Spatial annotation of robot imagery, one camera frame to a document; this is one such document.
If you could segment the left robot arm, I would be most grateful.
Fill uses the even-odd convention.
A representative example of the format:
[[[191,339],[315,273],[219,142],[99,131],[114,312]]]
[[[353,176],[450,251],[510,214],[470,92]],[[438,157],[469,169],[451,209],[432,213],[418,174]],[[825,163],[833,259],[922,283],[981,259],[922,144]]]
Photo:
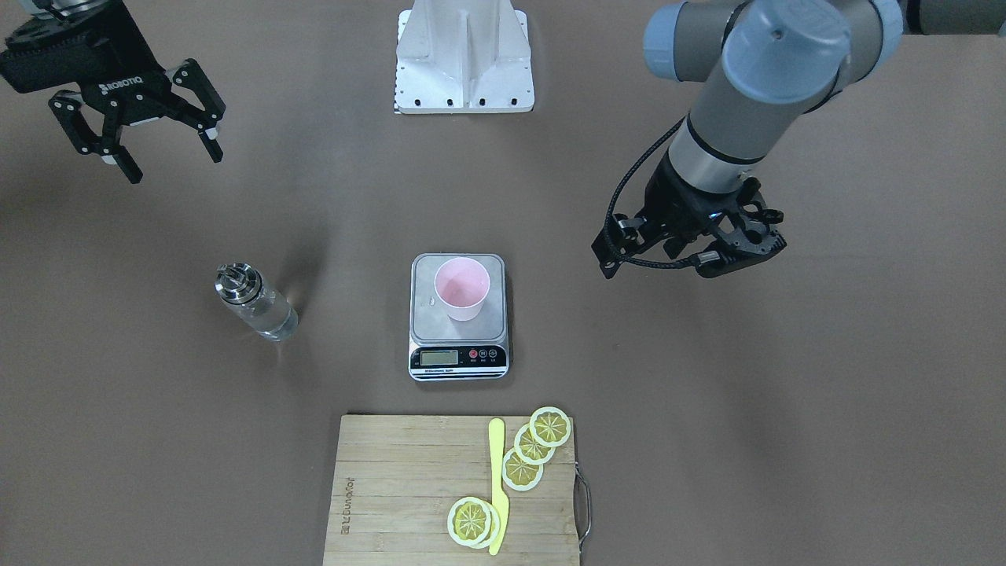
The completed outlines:
[[[754,166],[796,119],[874,74],[906,35],[1004,35],[1002,1],[679,1],[644,30],[653,74],[701,83],[653,147],[661,160],[635,215],[615,187],[592,244],[601,273],[624,264],[715,278],[786,247]]]

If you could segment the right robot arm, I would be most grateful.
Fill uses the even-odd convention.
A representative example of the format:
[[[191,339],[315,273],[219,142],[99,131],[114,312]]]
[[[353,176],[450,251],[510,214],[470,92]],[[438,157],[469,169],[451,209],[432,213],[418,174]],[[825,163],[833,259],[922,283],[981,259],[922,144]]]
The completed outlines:
[[[193,58],[159,64],[122,1],[25,1],[29,19],[4,40],[2,78],[17,93],[53,89],[48,108],[73,149],[116,166],[130,183],[143,172],[123,128],[173,119],[198,133],[216,164],[226,111]]]

